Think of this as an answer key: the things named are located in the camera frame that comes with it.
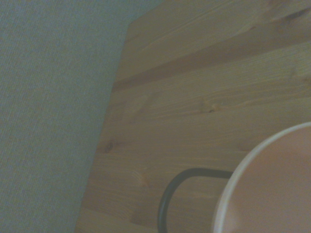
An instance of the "mug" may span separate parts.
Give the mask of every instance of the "mug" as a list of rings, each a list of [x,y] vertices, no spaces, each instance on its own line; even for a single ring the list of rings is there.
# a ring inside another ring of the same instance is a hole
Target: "mug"
[[[167,210],[174,191],[194,176],[229,179],[216,206],[212,233],[311,231],[311,122],[266,139],[233,173],[208,168],[179,173],[160,201],[159,233],[167,233]]]

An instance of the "bowl rim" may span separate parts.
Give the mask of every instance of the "bowl rim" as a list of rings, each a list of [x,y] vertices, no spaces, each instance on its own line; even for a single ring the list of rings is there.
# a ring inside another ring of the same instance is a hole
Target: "bowl rim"
[[[280,139],[281,137],[292,133],[294,131],[311,127],[311,122],[306,122],[303,124],[295,125],[290,128],[287,128],[285,130],[282,130],[269,138],[265,139],[263,142],[261,142],[259,145],[257,145],[254,149],[252,149],[245,158],[240,162],[240,164],[237,166],[237,168],[234,170],[231,178],[229,179],[227,185],[225,186],[225,189],[223,190],[223,193],[221,194],[221,197],[219,199],[219,202],[216,207],[216,213],[215,218],[213,220],[212,224],[212,232],[213,233],[222,233],[223,227],[224,227],[224,220],[225,220],[225,214],[227,212],[228,204],[230,201],[230,198],[232,196],[232,193],[240,180],[240,177],[245,172],[246,167],[254,160],[254,158],[260,154],[261,151],[263,151],[267,146],[275,142],[276,140]]]

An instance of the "mug handle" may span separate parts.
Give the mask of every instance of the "mug handle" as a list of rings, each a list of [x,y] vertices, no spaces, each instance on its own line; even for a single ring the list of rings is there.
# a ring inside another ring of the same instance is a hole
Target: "mug handle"
[[[157,213],[157,229],[158,233],[167,233],[166,228],[166,217],[167,210],[169,208],[170,200],[178,188],[178,186],[190,177],[195,176],[205,176],[213,178],[225,178],[230,179],[233,172],[231,171],[222,171],[222,170],[213,170],[208,168],[190,168],[180,172],[166,187],[159,205],[159,210]]]

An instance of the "wood grain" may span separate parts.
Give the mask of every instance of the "wood grain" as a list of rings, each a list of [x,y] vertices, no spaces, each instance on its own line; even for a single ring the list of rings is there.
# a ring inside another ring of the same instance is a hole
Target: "wood grain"
[[[98,216],[154,231],[177,173],[234,171],[267,137],[311,120],[309,0],[192,2],[165,1],[128,29],[77,233]],[[185,181],[169,231],[209,232],[226,183]]]
[[[141,227],[115,217],[82,208],[75,232],[77,233],[156,233],[156,230]]]

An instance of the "textured wall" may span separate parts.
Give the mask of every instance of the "textured wall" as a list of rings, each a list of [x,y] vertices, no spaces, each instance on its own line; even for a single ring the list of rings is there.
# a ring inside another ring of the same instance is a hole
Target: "textured wall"
[[[127,26],[160,2],[1,1],[1,233],[73,232]]]

